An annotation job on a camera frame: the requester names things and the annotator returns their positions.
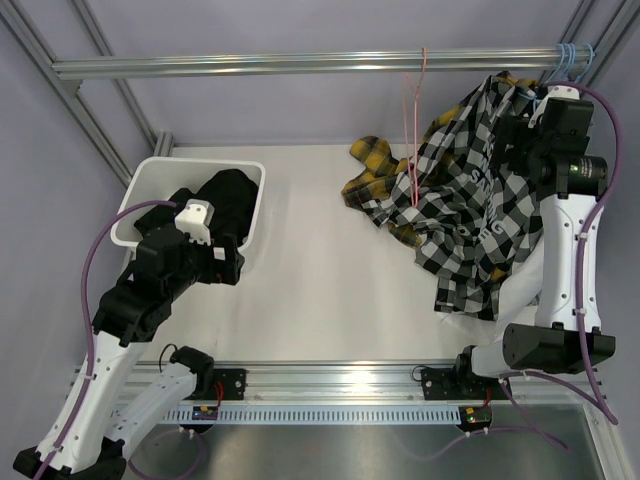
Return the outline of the pink wire hanger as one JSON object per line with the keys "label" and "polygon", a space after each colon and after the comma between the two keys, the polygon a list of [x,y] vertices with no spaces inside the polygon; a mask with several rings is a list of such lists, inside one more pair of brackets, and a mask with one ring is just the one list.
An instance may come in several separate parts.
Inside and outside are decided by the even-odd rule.
{"label": "pink wire hanger", "polygon": [[421,68],[420,76],[416,83],[413,83],[408,73],[404,74],[402,84],[402,109],[404,142],[406,150],[406,175],[409,179],[410,204],[416,208],[419,202],[418,187],[418,126],[419,126],[419,99],[422,82],[428,63],[428,52],[425,47],[421,48]]}

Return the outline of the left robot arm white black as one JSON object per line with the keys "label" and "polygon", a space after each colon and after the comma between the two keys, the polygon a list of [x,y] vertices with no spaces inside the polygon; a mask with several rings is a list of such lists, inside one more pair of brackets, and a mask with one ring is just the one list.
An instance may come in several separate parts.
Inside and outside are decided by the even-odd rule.
{"label": "left robot arm white black", "polygon": [[173,303],[196,283],[237,284],[243,264],[229,233],[211,243],[198,243],[173,226],[148,233],[100,299],[85,363],[58,418],[38,445],[16,455],[14,470],[28,479],[119,479],[170,409],[184,399],[220,396],[224,389],[213,358],[184,346],[146,390],[112,413]]}

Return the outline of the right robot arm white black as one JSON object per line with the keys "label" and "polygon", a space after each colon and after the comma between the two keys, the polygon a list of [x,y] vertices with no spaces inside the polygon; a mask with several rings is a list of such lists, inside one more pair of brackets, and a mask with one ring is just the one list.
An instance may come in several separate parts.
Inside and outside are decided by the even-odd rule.
{"label": "right robot arm white black", "polygon": [[510,323],[501,340],[468,346],[452,383],[465,397],[509,371],[576,375],[609,359],[616,340],[602,332],[595,300],[596,242],[608,169],[586,153],[593,104],[574,88],[554,87],[530,118],[499,127],[493,163],[534,187],[543,224],[540,303],[531,325]]}

